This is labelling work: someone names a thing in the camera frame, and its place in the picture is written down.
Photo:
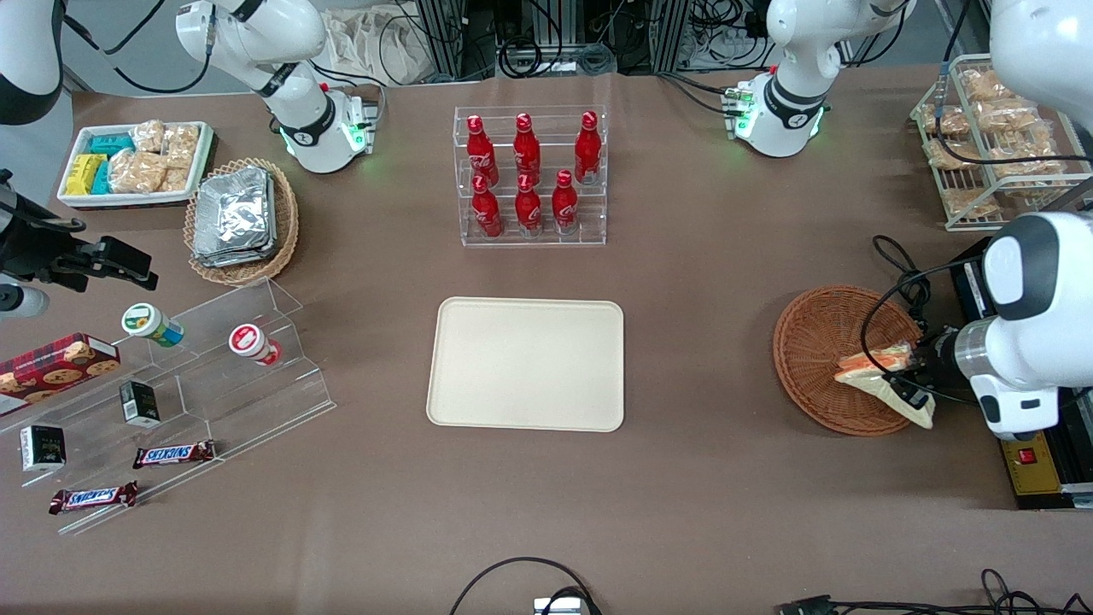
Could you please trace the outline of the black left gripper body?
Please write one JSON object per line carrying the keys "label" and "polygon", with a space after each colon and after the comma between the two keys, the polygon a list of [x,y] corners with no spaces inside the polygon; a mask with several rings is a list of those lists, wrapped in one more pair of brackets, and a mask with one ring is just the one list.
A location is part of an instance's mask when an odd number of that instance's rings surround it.
{"label": "black left gripper body", "polygon": [[957,328],[942,328],[917,345],[917,383],[935,390],[961,390],[956,363]]}

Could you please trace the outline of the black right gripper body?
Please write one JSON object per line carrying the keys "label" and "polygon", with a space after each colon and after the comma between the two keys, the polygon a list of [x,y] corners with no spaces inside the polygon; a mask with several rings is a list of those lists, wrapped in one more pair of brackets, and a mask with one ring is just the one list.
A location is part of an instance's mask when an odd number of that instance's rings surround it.
{"label": "black right gripper body", "polygon": [[96,250],[77,237],[86,230],[79,218],[60,218],[47,208],[24,198],[10,185],[12,172],[1,172],[3,193],[3,234],[1,267],[3,275],[23,283],[38,279],[52,284],[52,272],[82,272],[102,277],[94,260]]}

